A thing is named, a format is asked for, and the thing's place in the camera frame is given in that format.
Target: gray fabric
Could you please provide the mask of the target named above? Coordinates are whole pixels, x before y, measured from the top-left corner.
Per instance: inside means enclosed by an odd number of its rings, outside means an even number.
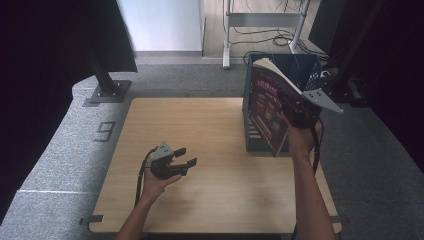
[[[92,77],[74,86],[69,111],[16,194],[0,239],[113,239],[113,234],[94,234],[79,223],[93,213],[131,100],[241,97],[246,75],[244,65],[232,65],[232,70],[213,64],[139,65],[138,70],[138,74],[111,74],[114,80],[133,81],[120,104],[84,108],[97,82]],[[370,109],[340,106],[343,115],[327,110],[321,114],[325,124],[321,162],[343,225],[342,239],[424,239],[423,174]],[[107,137],[97,132],[102,122],[115,123],[108,142],[95,141]]]

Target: forearm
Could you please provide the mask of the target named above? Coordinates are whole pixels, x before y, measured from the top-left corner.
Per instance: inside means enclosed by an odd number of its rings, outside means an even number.
[[[147,214],[153,202],[140,199],[130,216],[125,221],[115,240],[138,240],[141,237]]]
[[[293,156],[296,220],[299,239],[335,239],[309,157]]]

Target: metal bar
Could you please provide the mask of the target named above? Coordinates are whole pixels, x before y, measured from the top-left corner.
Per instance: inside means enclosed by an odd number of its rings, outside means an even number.
[[[302,33],[303,24],[305,23],[310,2],[311,0],[306,0],[302,5],[302,13],[300,14],[300,19],[297,23],[296,32],[294,33],[293,41],[289,44],[292,53],[298,53],[296,50],[297,42],[299,41],[300,34]]]
[[[300,13],[231,13],[230,27],[298,27]]]
[[[109,76],[109,73],[103,70],[94,52],[88,46],[85,50],[87,62],[90,65],[90,68],[93,71],[94,75],[96,76],[97,81],[99,82],[99,86],[102,89],[102,92],[106,94],[115,93],[115,85],[113,84],[112,78]]]
[[[227,0],[227,12],[225,14],[225,41],[224,53],[222,56],[222,66],[224,69],[230,68],[230,15],[231,15],[231,0]]]

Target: black cable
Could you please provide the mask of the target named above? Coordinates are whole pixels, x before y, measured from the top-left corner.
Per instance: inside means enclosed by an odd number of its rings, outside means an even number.
[[[298,6],[295,5],[294,8],[291,8],[291,7],[288,6],[288,3],[287,3],[286,6],[285,6],[285,9],[284,9],[284,12],[286,11],[287,8],[289,8],[293,11],[297,10],[297,12],[300,12],[300,10],[302,9],[302,4],[303,4],[303,0],[300,1],[300,4]]]
[[[285,4],[284,4],[284,12],[286,12],[287,10],[287,5],[289,4],[289,0],[286,0]]]
[[[278,4],[278,6],[275,8],[274,12],[277,12],[277,9],[281,6],[281,4],[283,4],[283,0],[280,1],[280,4]]]
[[[246,64],[246,66],[248,65],[248,62],[246,61],[246,57],[247,57],[247,55],[248,55],[248,54],[252,54],[252,53],[263,53],[263,54],[269,54],[269,53],[267,53],[267,52],[262,52],[262,51],[249,51],[249,52],[246,52],[246,53],[243,55],[243,62],[244,62],[244,64]]]
[[[247,4],[247,0],[246,0],[246,6],[250,10],[250,12],[252,12],[252,9],[249,7],[249,4]]]
[[[314,140],[314,162],[312,164],[312,170],[314,171],[314,174],[317,172],[318,163],[319,163],[319,157],[320,157],[320,143],[318,140],[318,134],[315,129],[315,126],[311,126],[309,128],[311,130],[312,139]]]
[[[147,159],[149,159],[150,154],[154,153],[156,151],[158,147],[153,148],[152,150],[150,150],[146,157],[143,160],[143,163],[141,164],[140,167],[140,172],[138,173],[138,179],[137,179],[137,191],[135,193],[135,203],[134,206],[137,205],[138,200],[140,199],[140,194],[141,194],[141,183],[143,182],[143,173],[144,173],[144,169],[146,168],[150,168],[150,167],[146,167],[146,163],[147,163]]]
[[[319,145],[321,146],[322,139],[324,138],[324,123],[319,117],[318,117],[318,121],[321,123],[321,138],[319,139]]]
[[[304,2],[304,0],[301,0],[301,3],[299,4],[298,7],[294,8],[294,9],[293,8],[290,8],[290,9],[296,10],[296,9],[299,8],[299,10],[300,10],[303,2]],[[225,21],[224,21],[224,16],[225,16],[224,4],[225,4],[225,1],[223,0],[222,1],[222,27],[224,28],[224,33],[227,33],[227,29],[225,28]],[[277,8],[275,9],[275,11],[280,7],[281,4],[282,4],[282,0],[281,0],[280,4],[277,6]],[[235,4],[233,2],[232,6],[230,6],[233,10],[234,10],[234,5]],[[287,6],[288,6],[288,0],[286,0],[286,2],[285,2],[284,12],[287,10]],[[294,38],[293,33],[286,31],[286,30],[281,30],[280,28],[271,29],[271,30],[263,30],[263,31],[255,31],[255,32],[240,32],[235,27],[233,27],[233,29],[234,29],[234,31],[236,31],[239,34],[257,34],[257,33],[266,33],[266,32],[274,32],[274,31],[278,32],[278,35],[273,37],[273,38],[268,38],[268,39],[259,40],[259,41],[239,41],[239,42],[229,41],[229,43],[234,44],[234,45],[235,44],[241,44],[241,43],[262,43],[262,42],[267,42],[267,41],[272,40],[272,43],[274,45],[284,47],[284,46],[289,45],[293,41],[293,38]],[[279,43],[278,41],[280,41],[280,40],[285,40],[286,42],[285,43]],[[302,39],[299,39],[297,45],[298,45],[299,49],[301,50],[301,52],[306,53],[306,54],[317,55],[318,60],[320,60],[321,62],[328,62],[329,61],[329,57],[326,54],[308,49],[308,47],[306,46],[306,44],[303,42]]]

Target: metal stand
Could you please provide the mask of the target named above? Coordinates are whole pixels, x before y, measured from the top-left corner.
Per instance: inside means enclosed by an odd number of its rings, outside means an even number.
[[[230,68],[230,27],[286,27],[296,28],[293,41],[289,44],[290,51],[299,53],[297,42],[305,23],[310,0],[305,0],[300,13],[231,13],[231,0],[227,0],[225,14],[225,28],[227,30],[224,40],[223,67]]]
[[[86,56],[91,70],[99,82],[91,98],[87,98],[84,107],[97,107],[100,103],[121,103],[131,86],[130,80],[116,80],[110,78],[109,73],[100,66],[91,49],[86,48]]]

